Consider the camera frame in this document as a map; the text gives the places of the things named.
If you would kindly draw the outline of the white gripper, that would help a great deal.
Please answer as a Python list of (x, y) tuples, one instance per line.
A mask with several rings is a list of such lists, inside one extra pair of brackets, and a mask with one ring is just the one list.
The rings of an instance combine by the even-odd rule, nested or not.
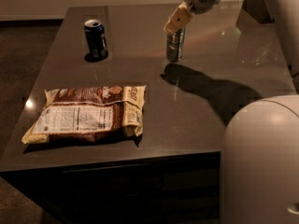
[(216, 6), (220, 0), (184, 0), (168, 18), (164, 26), (167, 35), (173, 35), (192, 19), (192, 14), (203, 14)]

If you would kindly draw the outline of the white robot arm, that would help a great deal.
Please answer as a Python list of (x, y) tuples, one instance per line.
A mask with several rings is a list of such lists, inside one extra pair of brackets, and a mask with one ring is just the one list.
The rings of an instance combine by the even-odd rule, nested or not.
[[(299, 73), (299, 0), (265, 0), (290, 74)], [(224, 135), (221, 224), (299, 224), (299, 96), (242, 108)]]

